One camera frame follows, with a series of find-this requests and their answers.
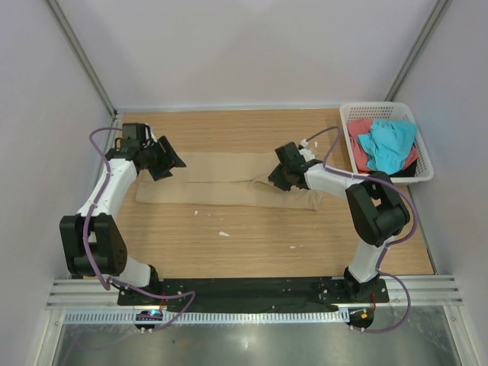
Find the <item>beige t shirt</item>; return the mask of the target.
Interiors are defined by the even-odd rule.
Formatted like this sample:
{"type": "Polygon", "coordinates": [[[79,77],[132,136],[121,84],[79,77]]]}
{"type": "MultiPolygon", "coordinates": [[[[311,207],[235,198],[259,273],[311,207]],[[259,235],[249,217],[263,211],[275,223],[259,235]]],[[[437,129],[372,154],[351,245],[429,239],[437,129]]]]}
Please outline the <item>beige t shirt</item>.
{"type": "Polygon", "coordinates": [[[153,181],[141,173],[135,200],[141,204],[200,204],[319,210],[320,191],[282,191],[268,176],[278,165],[272,153],[182,152],[184,168],[153,181]]]}

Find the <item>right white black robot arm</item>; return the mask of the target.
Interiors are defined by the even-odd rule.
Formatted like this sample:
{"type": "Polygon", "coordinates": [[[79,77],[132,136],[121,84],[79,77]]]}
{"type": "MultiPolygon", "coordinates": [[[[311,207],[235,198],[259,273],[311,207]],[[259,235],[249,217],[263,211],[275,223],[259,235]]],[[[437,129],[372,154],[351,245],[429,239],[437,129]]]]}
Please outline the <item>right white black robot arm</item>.
{"type": "Polygon", "coordinates": [[[352,300],[366,300],[380,277],[387,247],[410,222],[400,191],[383,172],[353,175],[335,170],[305,147],[287,143],[275,150],[278,165],[268,180],[282,191],[318,191],[347,201],[359,243],[344,271],[344,286],[352,300]]]}

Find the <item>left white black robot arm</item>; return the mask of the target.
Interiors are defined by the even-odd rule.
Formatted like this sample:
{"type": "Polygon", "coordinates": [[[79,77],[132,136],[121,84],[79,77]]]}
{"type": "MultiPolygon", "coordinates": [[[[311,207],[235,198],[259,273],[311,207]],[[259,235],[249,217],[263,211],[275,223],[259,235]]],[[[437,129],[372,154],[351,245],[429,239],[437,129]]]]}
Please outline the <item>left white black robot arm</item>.
{"type": "Polygon", "coordinates": [[[160,181],[185,163],[168,139],[156,137],[147,124],[123,124],[118,132],[121,135],[107,152],[96,150],[104,169],[88,200],[59,223],[66,266],[77,277],[97,278],[105,290],[116,287],[134,296],[136,303],[145,298],[166,300],[157,270],[129,255],[116,219],[128,189],[142,171],[160,181]]]}

